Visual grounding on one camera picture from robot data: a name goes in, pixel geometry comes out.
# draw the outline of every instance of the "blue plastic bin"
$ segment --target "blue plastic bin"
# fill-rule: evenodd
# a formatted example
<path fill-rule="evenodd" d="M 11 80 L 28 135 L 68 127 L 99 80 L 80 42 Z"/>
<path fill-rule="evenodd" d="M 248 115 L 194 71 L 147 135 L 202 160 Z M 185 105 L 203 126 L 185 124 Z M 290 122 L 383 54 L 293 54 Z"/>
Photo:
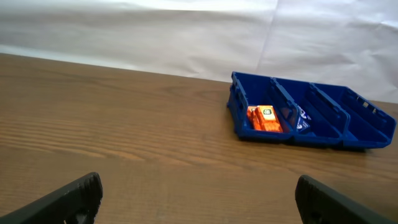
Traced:
<path fill-rule="evenodd" d="M 385 147 L 396 121 L 345 86 L 324 85 L 233 72 L 228 108 L 242 139 L 264 139 L 315 146 Z M 272 105 L 283 133 L 257 131 L 246 116 L 248 106 Z M 302 108 L 310 129 L 297 129 Z"/>

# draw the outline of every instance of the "blue storage container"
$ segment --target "blue storage container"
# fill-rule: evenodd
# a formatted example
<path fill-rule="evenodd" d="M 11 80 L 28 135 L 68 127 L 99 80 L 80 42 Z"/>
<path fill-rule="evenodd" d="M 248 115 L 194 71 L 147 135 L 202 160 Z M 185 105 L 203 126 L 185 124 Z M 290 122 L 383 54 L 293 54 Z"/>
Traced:
<path fill-rule="evenodd" d="M 385 147 L 396 121 L 345 86 L 324 85 L 233 72 L 228 108 L 242 139 L 316 146 Z M 248 106 L 272 105 L 283 133 L 257 131 L 246 116 Z M 302 108 L 311 117 L 307 131 L 298 129 Z"/>

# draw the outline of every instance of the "brown wooden surface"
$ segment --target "brown wooden surface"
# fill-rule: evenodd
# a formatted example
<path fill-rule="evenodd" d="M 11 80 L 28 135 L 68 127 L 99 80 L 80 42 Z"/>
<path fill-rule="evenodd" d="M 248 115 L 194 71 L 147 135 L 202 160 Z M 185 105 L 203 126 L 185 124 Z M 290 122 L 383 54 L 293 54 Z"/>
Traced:
<path fill-rule="evenodd" d="M 366 153 L 239 141 L 228 88 L 0 55 L 0 215 L 97 171 L 96 223 L 300 223 L 308 174 L 398 221 L 397 141 Z"/>

